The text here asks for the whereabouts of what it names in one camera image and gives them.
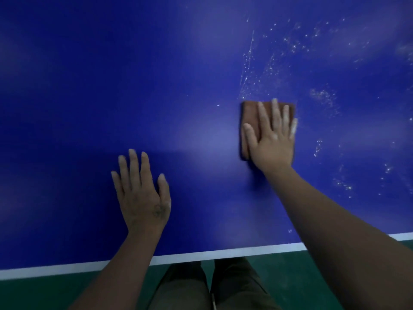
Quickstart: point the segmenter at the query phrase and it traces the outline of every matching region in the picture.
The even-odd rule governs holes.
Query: finger
[[[168,204],[171,208],[171,195],[169,194],[169,185],[165,179],[165,175],[161,174],[158,177],[159,198],[161,203]]]
[[[131,190],[131,183],[129,181],[128,164],[126,158],[122,155],[119,156],[119,168],[121,169],[121,182],[123,191],[127,193]]]
[[[115,185],[116,196],[118,197],[119,204],[122,204],[124,194],[123,194],[121,178],[119,177],[119,174],[116,173],[115,171],[112,171],[111,175],[112,175],[113,184]]]
[[[253,150],[258,145],[257,137],[255,136],[254,129],[250,124],[244,124],[245,136],[247,138],[248,147]]]
[[[278,134],[281,132],[281,113],[276,98],[271,100],[271,110],[273,112],[273,131]]]
[[[297,131],[298,119],[293,119],[291,123],[290,139],[295,138],[295,132]]]
[[[132,190],[137,190],[140,188],[139,161],[136,151],[133,149],[129,149],[129,160],[131,161],[129,176],[131,177]]]
[[[271,135],[272,130],[270,126],[270,120],[268,118],[267,111],[265,110],[264,104],[262,102],[258,102],[258,116],[259,116],[261,134],[263,136]]]
[[[142,152],[141,155],[141,166],[140,166],[140,179],[142,181],[142,188],[143,189],[155,189],[151,168],[149,165],[149,157],[145,152]]]
[[[290,131],[290,107],[285,105],[282,109],[282,133],[288,136]]]

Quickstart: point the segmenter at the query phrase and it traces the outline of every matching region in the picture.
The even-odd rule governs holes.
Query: hand
[[[165,176],[158,177],[159,195],[155,190],[149,167],[149,158],[142,152],[139,162],[136,151],[129,149],[130,168],[124,156],[119,156],[121,176],[112,171],[116,194],[123,218],[129,230],[134,233],[155,233],[160,237],[171,213],[171,196]]]
[[[257,141],[254,129],[244,124],[248,148],[254,164],[264,173],[276,172],[280,166],[291,166],[294,155],[297,119],[293,119],[290,128],[290,107],[285,105],[281,118],[277,99],[271,100],[273,121],[270,124],[262,102],[258,102],[261,140]]]

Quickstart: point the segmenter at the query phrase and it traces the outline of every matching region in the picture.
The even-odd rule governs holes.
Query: brown sponge
[[[263,102],[265,110],[267,111],[270,122],[272,120],[271,113],[271,101]],[[292,119],[294,118],[295,106],[292,103],[278,102],[278,107],[280,108],[282,115],[282,108],[285,105],[290,106],[290,125]],[[242,104],[242,119],[241,119],[241,154],[245,160],[250,159],[250,154],[248,152],[247,139],[245,138],[245,132],[243,124],[248,123],[254,129],[257,140],[261,139],[261,130],[259,128],[259,118],[258,118],[258,102],[257,101],[244,101]]]

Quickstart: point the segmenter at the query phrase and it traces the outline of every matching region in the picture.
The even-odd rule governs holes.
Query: dark trousers
[[[171,265],[149,305],[149,310],[277,309],[262,282],[244,257],[215,260],[211,294],[201,262]]]

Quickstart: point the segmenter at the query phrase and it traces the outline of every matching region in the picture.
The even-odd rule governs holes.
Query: green floor
[[[413,249],[413,240],[402,242]],[[307,251],[249,257],[266,288],[284,310],[342,309]],[[202,267],[211,284],[214,261]],[[149,267],[137,309],[144,309],[168,265]],[[0,281],[0,309],[66,309],[97,272]]]

